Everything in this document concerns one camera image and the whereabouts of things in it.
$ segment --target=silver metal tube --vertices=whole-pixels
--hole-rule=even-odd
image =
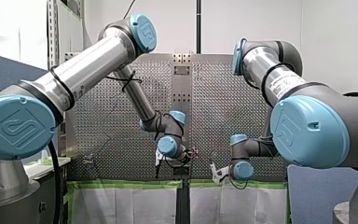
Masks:
[[[116,28],[111,30],[115,30],[113,35],[54,69],[76,101],[130,58],[135,59],[135,48],[130,38]],[[31,84],[41,90],[61,111],[69,108],[68,92],[51,73]]]
[[[116,78],[130,79],[133,73],[132,68],[127,65],[114,72]],[[127,81],[121,81],[120,84],[123,87]],[[150,104],[141,83],[137,81],[131,81],[127,84],[125,92],[130,99],[132,106],[135,108],[136,113],[142,121],[147,121],[155,116],[155,110]]]
[[[252,49],[243,58],[244,69],[258,87],[267,71],[278,63],[277,53],[269,47]],[[266,95],[271,104],[275,105],[288,91],[304,83],[306,81],[295,72],[286,66],[279,66],[266,79]]]

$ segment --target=metal pole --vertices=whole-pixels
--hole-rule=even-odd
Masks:
[[[131,78],[133,70],[129,65],[118,69],[114,72],[116,78],[122,80],[129,80]],[[127,97],[130,99],[132,106],[135,108],[136,113],[142,121],[152,119],[156,112],[147,98],[141,83],[137,81],[120,81],[122,87],[125,86],[124,92],[127,93]]]
[[[197,53],[201,54],[201,0],[197,0]]]

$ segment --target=white wall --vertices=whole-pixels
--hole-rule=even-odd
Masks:
[[[85,0],[85,46],[95,43],[98,33],[126,13],[131,0]],[[195,1],[136,1],[130,14],[145,14],[156,27],[158,46],[155,52],[188,52],[195,49]]]
[[[202,53],[232,54],[243,37],[300,47],[301,0],[203,0]]]
[[[358,91],[358,0],[302,0],[304,78]]]
[[[86,46],[95,43],[109,22],[121,20],[131,0],[85,0]],[[143,13],[156,26],[155,52],[196,50],[196,1],[136,1],[131,13]],[[301,0],[203,0],[202,53],[232,54],[242,37],[282,39],[300,46]]]

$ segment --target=metal stand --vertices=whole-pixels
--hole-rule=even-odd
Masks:
[[[190,224],[190,166],[173,168],[175,179],[182,180],[182,187],[176,191],[176,224]]]

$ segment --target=cable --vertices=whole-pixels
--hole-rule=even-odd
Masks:
[[[61,202],[62,202],[62,193],[61,193],[61,170],[60,165],[58,163],[58,156],[55,151],[55,146],[53,142],[50,141],[48,143],[48,150],[50,151],[51,160],[53,161],[53,169],[54,169],[54,179],[55,179],[55,210],[54,210],[54,219],[53,224],[58,224],[60,221],[61,214]]]
[[[129,9],[127,10],[126,14],[124,15],[123,17],[123,20],[126,19],[126,17],[128,16],[128,14],[130,13],[130,10],[132,8],[132,5],[135,3],[135,0],[132,0],[130,6],[129,6]]]
[[[242,188],[240,188],[236,184],[234,184],[234,181],[233,181],[232,176],[231,176],[231,165],[228,166],[228,179],[229,179],[229,182],[231,183],[231,185],[235,189],[243,190],[243,189],[246,189],[246,187],[248,187],[248,181],[249,181],[248,179],[246,179],[245,186],[243,186]]]
[[[54,72],[54,69],[57,66],[51,66],[49,72],[54,76],[54,78],[63,86],[63,88],[66,90],[66,92],[68,92],[69,94],[69,108],[67,110],[70,110],[74,107],[75,105],[75,96],[72,94],[71,90],[68,88],[68,86],[66,86],[66,84],[60,79],[59,76],[57,76],[57,74]]]
[[[131,73],[131,75],[130,75],[130,77],[128,79],[126,79],[126,78],[116,78],[116,77],[105,77],[105,78],[116,80],[116,81],[126,81],[126,83],[121,88],[121,91],[125,92],[126,87],[130,84],[131,81],[137,81],[139,83],[142,83],[141,79],[133,78],[133,77],[135,77],[135,70],[133,70],[133,72]]]
[[[156,129],[156,135],[155,135],[155,138],[154,140],[156,141],[157,138],[158,138],[158,135],[160,134],[159,132],[159,129],[161,128],[161,125],[162,125],[162,118],[165,117],[165,116],[168,116],[168,117],[171,117],[172,120],[179,126],[180,130],[181,130],[181,135],[176,135],[176,134],[173,134],[173,133],[165,133],[165,135],[171,135],[171,136],[175,136],[175,137],[180,137],[182,138],[183,134],[185,133],[184,129],[183,129],[183,126],[182,124],[177,121],[171,114],[169,113],[165,113],[165,114],[162,114],[159,110],[156,110],[156,113],[158,113],[158,117],[156,119],[156,123],[155,123],[155,129]]]
[[[245,78],[245,82],[246,82],[250,87],[252,87],[252,88],[258,90],[258,87],[257,87],[255,84],[253,84],[251,81],[249,81],[249,79],[246,77],[245,73],[243,72],[243,66],[242,66],[243,50],[242,50],[242,48],[243,48],[243,43],[244,43],[245,41],[247,41],[247,39],[246,39],[246,38],[242,38],[242,39],[241,39],[241,42],[240,42],[240,48],[241,48],[240,75],[242,75],[243,78]]]
[[[165,163],[167,163],[167,165],[168,166],[170,166],[171,168],[173,168],[173,169],[177,169],[177,168],[182,168],[182,167],[184,167],[184,166],[186,166],[186,164],[188,164],[188,161],[187,162],[182,162],[182,165],[181,166],[179,166],[179,167],[174,167],[174,166],[172,166],[169,162],[168,162],[168,160],[167,160],[167,157],[164,157],[164,160],[165,160]]]

